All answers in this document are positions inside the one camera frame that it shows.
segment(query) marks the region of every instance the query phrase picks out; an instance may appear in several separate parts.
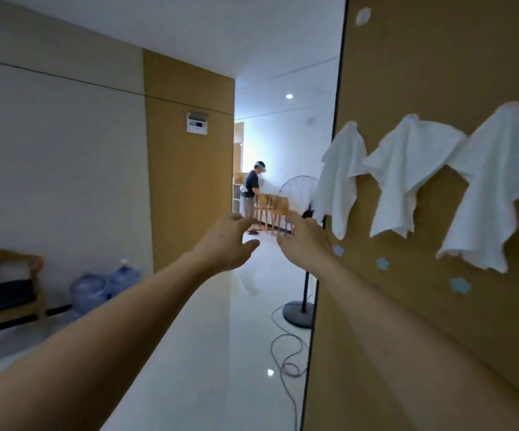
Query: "forearm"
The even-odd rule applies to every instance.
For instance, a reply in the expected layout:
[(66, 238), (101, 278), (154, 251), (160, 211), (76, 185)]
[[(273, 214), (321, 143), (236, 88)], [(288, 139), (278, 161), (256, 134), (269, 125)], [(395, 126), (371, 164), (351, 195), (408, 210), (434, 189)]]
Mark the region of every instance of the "forearm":
[(99, 429), (213, 273), (186, 254), (14, 363), (0, 375), (0, 430)]
[(321, 284), (419, 430), (519, 430), (506, 381), (337, 259), (324, 265)]

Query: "black cushion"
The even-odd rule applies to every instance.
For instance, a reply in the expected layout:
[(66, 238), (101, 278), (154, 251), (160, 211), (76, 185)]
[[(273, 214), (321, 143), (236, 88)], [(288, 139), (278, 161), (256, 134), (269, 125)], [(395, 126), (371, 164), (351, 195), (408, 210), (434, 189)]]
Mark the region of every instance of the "black cushion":
[(0, 283), (0, 311), (36, 301), (32, 280)]

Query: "white tile floor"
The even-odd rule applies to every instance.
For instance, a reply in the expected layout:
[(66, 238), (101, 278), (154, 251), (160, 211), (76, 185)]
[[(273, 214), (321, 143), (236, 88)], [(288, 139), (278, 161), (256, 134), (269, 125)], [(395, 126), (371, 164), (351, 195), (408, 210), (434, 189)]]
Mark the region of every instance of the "white tile floor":
[[(270, 355), (282, 332), (270, 314), (302, 298), (305, 274), (285, 260), (275, 237), (258, 238), (262, 244), (246, 265), (198, 290), (103, 431), (293, 431), (293, 405)], [(66, 324), (65, 316), (53, 319), (55, 330)], [(276, 320), (309, 343), (310, 331), (290, 326), (280, 312)], [(39, 341), (30, 325), (0, 332), (0, 372)], [(298, 344), (279, 340), (276, 356), (281, 361)], [(294, 362), (303, 368), (307, 357), (305, 350)], [(305, 376), (286, 381), (301, 415)]]

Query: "white towel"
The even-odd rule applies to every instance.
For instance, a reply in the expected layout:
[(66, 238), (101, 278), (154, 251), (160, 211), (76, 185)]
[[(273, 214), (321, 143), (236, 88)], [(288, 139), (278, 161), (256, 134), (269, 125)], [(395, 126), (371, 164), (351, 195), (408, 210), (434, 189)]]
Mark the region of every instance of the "white towel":
[(499, 107), (451, 157), (468, 181), (445, 241), (437, 253), (461, 254), (482, 269), (507, 271), (503, 244), (517, 228), (519, 103)]
[(321, 158), (324, 165), (313, 201), (313, 217), (322, 221), (325, 215), (331, 215), (332, 231), (338, 239), (345, 237), (349, 211), (357, 199), (355, 177), (367, 173), (361, 166), (365, 157), (365, 143), (357, 124), (351, 121), (335, 136)]
[(463, 132), (432, 121), (407, 115), (363, 161), (381, 188), (379, 205), (371, 226), (371, 237), (393, 230), (403, 237), (414, 231), (413, 211), (417, 191), (447, 161)]

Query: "hand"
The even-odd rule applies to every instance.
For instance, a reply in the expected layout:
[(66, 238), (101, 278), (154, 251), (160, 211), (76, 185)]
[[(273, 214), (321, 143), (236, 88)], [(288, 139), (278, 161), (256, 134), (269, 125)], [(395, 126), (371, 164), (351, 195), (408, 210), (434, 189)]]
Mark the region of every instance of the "hand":
[(325, 231), (314, 219), (290, 213), (285, 221), (293, 225), (293, 234), (277, 238), (287, 260), (318, 277), (333, 258)]
[(249, 260), (251, 253), (259, 246), (257, 239), (245, 244), (241, 242), (243, 233), (257, 222), (255, 218), (244, 218), (239, 213), (232, 213), (217, 221), (191, 254), (212, 275), (238, 268)]

